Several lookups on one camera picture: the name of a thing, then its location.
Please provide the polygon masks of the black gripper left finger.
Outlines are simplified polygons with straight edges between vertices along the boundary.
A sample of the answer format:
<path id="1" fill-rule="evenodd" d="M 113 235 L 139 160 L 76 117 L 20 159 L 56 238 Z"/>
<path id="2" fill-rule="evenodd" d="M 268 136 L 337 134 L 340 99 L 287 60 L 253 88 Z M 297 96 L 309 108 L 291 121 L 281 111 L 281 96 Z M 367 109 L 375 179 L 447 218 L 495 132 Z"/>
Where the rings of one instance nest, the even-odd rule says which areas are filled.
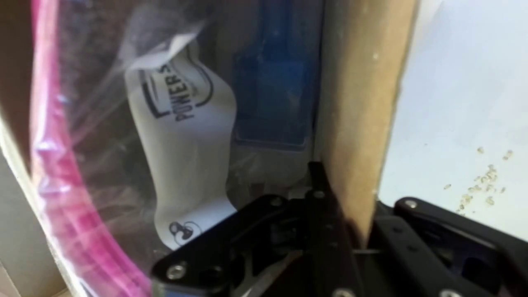
<path id="1" fill-rule="evenodd" d="M 304 200 L 266 195 L 150 271 L 152 297 L 238 297 L 246 281 L 302 248 Z"/>

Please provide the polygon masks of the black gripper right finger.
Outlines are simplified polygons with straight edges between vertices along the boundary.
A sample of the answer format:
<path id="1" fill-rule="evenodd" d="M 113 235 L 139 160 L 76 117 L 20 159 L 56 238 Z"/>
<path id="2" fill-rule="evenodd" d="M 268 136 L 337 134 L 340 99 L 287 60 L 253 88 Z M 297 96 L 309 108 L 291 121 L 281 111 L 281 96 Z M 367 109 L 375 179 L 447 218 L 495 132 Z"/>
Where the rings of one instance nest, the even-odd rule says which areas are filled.
<path id="1" fill-rule="evenodd" d="M 528 297 L 528 243 L 421 198 L 375 207 L 367 236 L 309 165 L 311 297 Z"/>

